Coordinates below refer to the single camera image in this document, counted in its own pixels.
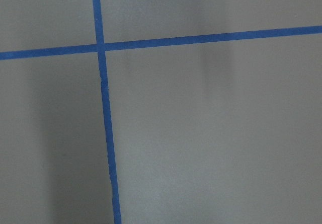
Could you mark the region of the horizontal blue tape strip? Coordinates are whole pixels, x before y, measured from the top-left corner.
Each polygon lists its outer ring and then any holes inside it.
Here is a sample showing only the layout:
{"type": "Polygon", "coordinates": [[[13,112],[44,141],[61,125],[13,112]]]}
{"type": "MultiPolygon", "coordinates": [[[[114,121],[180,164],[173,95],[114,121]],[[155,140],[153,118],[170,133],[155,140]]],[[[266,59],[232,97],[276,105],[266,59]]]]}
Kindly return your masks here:
{"type": "Polygon", "coordinates": [[[320,34],[320,33],[321,33],[321,26],[307,26],[307,27],[267,29],[267,30],[218,33],[218,34],[209,34],[209,35],[158,38],[158,39],[146,39],[146,40],[110,42],[110,43],[105,43],[102,41],[97,44],[1,52],[1,60],[82,54],[82,53],[92,53],[92,52],[98,52],[98,51],[117,51],[117,50],[127,50],[127,49],[201,44],[201,43],[224,42],[224,41],[234,41],[234,40],[287,37],[287,36],[310,35],[310,34],[320,34]]]}

